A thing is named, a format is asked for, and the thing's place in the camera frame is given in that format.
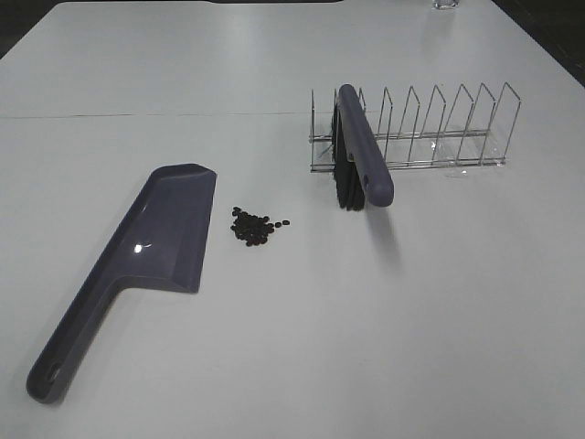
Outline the pile of coffee beans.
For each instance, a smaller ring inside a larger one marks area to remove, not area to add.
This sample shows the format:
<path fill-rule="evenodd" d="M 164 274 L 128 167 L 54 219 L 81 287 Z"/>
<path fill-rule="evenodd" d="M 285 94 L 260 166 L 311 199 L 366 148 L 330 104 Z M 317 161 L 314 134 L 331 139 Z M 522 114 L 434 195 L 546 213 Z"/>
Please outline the pile of coffee beans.
<path fill-rule="evenodd" d="M 247 247 L 264 245 L 276 230 L 291 225 L 289 219 L 271 221 L 269 216 L 250 214 L 238 206 L 232 208 L 231 216 L 230 230 Z"/>

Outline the purple plastic dustpan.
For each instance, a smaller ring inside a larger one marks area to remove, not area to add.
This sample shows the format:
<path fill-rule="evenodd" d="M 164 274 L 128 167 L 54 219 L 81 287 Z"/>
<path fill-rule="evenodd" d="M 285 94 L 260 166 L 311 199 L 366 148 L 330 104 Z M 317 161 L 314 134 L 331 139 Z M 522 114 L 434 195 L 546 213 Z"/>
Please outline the purple plastic dustpan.
<path fill-rule="evenodd" d="M 216 181 L 196 164 L 152 172 L 29 371 L 32 399 L 51 404 L 64 396 L 123 290 L 197 293 Z"/>

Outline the clear glass cup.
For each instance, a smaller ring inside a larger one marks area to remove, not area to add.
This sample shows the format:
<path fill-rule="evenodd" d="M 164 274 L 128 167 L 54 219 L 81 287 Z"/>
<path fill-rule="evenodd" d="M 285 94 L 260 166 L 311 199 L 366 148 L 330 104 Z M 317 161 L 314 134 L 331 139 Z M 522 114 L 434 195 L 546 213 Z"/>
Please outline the clear glass cup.
<path fill-rule="evenodd" d="M 460 4 L 459 0 L 433 0 L 432 5 L 437 10 L 454 9 Z"/>

